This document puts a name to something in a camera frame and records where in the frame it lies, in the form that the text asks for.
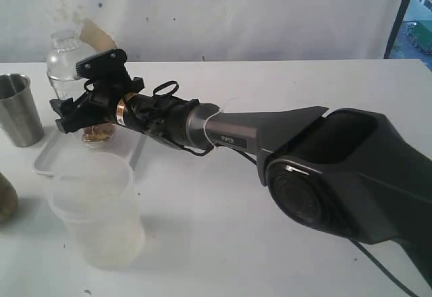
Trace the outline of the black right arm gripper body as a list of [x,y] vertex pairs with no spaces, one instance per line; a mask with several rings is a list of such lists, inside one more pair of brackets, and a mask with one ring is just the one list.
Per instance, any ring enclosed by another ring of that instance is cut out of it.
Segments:
[[138,105],[132,102],[144,89],[141,77],[131,78],[122,63],[82,63],[80,75],[86,79],[80,97],[80,125],[105,122],[124,127],[144,127]]

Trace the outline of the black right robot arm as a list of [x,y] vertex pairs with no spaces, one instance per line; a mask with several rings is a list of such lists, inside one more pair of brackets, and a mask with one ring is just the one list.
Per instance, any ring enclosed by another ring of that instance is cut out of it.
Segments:
[[124,67],[82,69],[84,92],[50,104],[63,133],[110,122],[204,156],[225,147],[255,166],[275,204],[293,221],[349,239],[358,249],[398,243],[431,281],[431,160],[386,116],[314,106],[224,113],[176,97],[170,80],[144,95]]

